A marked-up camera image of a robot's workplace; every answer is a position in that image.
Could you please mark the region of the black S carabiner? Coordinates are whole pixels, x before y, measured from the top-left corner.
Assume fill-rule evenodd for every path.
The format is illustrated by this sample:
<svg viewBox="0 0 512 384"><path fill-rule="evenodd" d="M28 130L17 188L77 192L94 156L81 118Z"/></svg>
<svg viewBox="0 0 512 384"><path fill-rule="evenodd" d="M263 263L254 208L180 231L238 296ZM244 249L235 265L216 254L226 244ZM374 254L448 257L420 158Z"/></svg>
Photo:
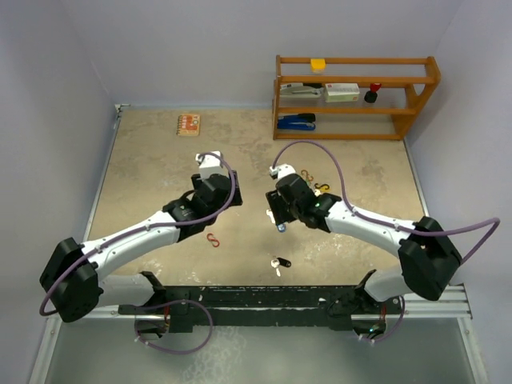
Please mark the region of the black S carabiner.
<svg viewBox="0 0 512 384"><path fill-rule="evenodd" d="M315 183L314 184L314 188L316 190L320 190L322 192L327 192L330 189L330 186L328 184L326 184L326 183L323 183L323 184Z"/></svg>

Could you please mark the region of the orange S carabiner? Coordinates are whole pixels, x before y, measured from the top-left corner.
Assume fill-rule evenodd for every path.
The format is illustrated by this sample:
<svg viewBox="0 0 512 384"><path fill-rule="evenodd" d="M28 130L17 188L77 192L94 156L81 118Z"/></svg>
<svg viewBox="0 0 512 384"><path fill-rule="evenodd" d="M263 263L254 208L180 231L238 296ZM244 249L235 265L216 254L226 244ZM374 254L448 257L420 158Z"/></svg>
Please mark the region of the orange S carabiner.
<svg viewBox="0 0 512 384"><path fill-rule="evenodd" d="M308 182L314 180L314 177L307 170L301 170L300 175Z"/></svg>

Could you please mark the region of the red tag key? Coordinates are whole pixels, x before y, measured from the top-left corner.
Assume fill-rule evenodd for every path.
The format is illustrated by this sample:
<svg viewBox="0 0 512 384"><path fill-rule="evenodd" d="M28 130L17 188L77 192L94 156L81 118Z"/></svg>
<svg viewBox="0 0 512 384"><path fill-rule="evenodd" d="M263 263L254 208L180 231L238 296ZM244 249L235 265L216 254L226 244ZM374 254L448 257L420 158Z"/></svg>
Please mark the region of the red tag key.
<svg viewBox="0 0 512 384"><path fill-rule="evenodd" d="M273 212L271 210L266 210L266 215L270 218L271 222L275 224Z"/></svg>

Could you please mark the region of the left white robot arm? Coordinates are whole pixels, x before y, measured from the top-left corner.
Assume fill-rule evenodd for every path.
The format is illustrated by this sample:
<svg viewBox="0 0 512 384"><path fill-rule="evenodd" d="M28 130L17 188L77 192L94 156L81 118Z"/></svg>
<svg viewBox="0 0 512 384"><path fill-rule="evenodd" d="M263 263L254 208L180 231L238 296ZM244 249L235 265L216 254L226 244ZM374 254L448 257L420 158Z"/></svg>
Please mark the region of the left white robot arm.
<svg viewBox="0 0 512 384"><path fill-rule="evenodd" d="M234 171L207 178L195 174L192 182L192 190L134 226L95 241L60 241L39 279L46 292L40 315L50 315L48 303L64 322L75 322L101 306L159 312L170 297L152 273L117 276L115 271L153 250L200 234L225 209L242 204Z"/></svg>

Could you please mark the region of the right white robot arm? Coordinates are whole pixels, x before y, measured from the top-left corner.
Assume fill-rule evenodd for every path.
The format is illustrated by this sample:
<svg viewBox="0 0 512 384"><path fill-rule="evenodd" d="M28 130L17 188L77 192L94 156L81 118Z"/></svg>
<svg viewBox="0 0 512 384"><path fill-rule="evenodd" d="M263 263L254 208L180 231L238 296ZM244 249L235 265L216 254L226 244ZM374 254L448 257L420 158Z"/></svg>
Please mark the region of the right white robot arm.
<svg viewBox="0 0 512 384"><path fill-rule="evenodd" d="M278 180L266 193L275 224L299 221L326 233L351 236L388 252L399 264L369 272L359 283L355 301L365 313L373 313L384 301L413 293L437 301L462 264L462 256L447 236L433 236L442 228L432 218L393 220L356 207L340 196L316 195L298 174Z"/></svg>

